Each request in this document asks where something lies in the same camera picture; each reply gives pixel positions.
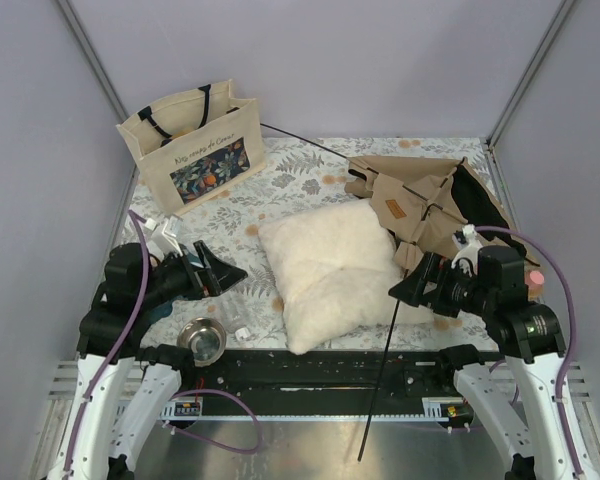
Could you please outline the beige fabric pet tent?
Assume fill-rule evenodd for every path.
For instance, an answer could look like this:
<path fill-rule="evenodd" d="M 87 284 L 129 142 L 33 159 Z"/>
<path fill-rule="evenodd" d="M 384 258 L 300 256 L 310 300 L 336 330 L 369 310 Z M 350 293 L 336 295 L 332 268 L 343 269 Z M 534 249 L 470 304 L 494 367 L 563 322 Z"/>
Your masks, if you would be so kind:
<path fill-rule="evenodd" d="M 355 179 L 345 191 L 367 199 L 380 225 L 395 239 L 395 262 L 407 271 L 423 255 L 452 258 L 453 234 L 466 224 L 510 227 L 510 218 L 467 158 L 357 156 L 348 159 Z"/>

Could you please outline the black tent pole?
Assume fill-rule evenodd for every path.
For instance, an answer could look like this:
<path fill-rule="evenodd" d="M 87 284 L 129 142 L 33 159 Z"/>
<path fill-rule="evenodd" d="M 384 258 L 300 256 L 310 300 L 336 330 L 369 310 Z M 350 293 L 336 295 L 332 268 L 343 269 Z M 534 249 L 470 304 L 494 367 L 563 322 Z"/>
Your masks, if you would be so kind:
<path fill-rule="evenodd" d="M 301 137 L 297 134 L 288 132 L 286 130 L 280 129 L 278 127 L 274 127 L 272 125 L 269 124 L 265 124 L 263 122 L 260 122 L 260 126 L 268 129 L 268 130 L 272 130 L 274 132 L 277 133 L 281 133 L 283 135 L 295 138 L 297 140 L 303 141 L 309 145 L 312 145 L 316 148 L 322 149 L 328 153 L 331 153 L 333 155 L 336 155 L 340 158 L 343 158 L 345 160 L 348 159 L 348 157 L 344 154 L 341 154 L 340 152 L 337 152 L 333 149 L 330 149 L 322 144 L 316 143 L 315 141 L 306 139 L 304 137 Z M 391 344 L 391 340 L 393 337 L 393 333 L 394 333 L 394 329 L 396 326 L 396 320 L 397 320 L 397 316 L 399 313 L 399 309 L 400 309 L 400 300 L 396 300 L 395 301 L 395 306 L 394 306 L 394 311 L 391 317 L 391 323 L 388 329 L 388 334 L 387 334 L 387 338 L 386 338 L 386 343 L 385 343 L 385 347 L 383 350 L 383 355 L 382 355 L 382 359 L 381 359 L 381 363 L 378 369 L 378 374 L 375 380 L 375 384 L 374 384 L 374 390 L 372 393 L 372 397 L 371 397 L 371 401 L 369 404 L 369 409 L 368 409 L 368 413 L 367 413 L 367 419 L 366 419 L 366 423 L 365 423 L 365 428 L 364 428 L 364 432 L 363 432 L 363 436 L 362 436 L 362 440 L 360 443 L 360 447 L 359 447 L 359 452 L 358 452 L 358 456 L 357 456 L 357 462 L 361 463 L 364 457 L 364 453 L 365 453 L 365 449 L 366 449 L 366 445 L 367 445 L 367 441 L 368 441 L 368 437 L 369 437 L 369 433 L 370 433 L 370 429 L 371 429 L 371 424 L 372 424 L 372 419 L 373 419 L 373 415 L 375 413 L 375 407 L 376 407 L 376 403 L 377 403 L 377 399 L 378 399 L 378 395 L 379 395 L 379 391 L 380 391 L 380 387 L 381 387 L 381 383 L 383 380 L 383 376 L 384 376 L 384 371 L 385 371 L 385 367 L 387 364 L 387 360 L 388 360 L 388 353 L 389 353 L 389 347 Z"/>

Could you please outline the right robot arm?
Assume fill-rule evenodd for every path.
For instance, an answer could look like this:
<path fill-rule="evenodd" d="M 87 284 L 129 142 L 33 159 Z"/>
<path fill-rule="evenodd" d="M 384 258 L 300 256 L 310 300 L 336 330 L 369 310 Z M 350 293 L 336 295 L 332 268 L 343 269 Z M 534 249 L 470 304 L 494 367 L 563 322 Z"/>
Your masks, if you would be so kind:
<path fill-rule="evenodd" d="M 560 322 L 545 304 L 528 298 L 524 261 L 510 247 L 481 247 L 475 260 L 428 252 L 393 286 L 391 297 L 454 317 L 476 315 L 485 324 L 514 377 L 524 413 L 517 414 L 469 344 L 443 349 L 435 383 L 460 394 L 495 445 L 508 479 L 596 479 L 564 372 L 567 348 Z"/>

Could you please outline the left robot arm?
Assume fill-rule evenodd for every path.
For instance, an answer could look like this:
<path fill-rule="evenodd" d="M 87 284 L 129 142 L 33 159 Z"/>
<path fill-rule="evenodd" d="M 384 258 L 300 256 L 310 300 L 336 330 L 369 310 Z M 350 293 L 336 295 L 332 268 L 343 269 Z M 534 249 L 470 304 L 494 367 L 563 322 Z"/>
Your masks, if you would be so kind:
<path fill-rule="evenodd" d="M 158 263 L 144 242 L 114 248 L 79 325 L 76 390 L 50 479 L 132 479 L 167 402 L 196 386 L 187 347 L 142 347 L 174 301 L 218 297 L 247 277 L 202 241 Z"/>

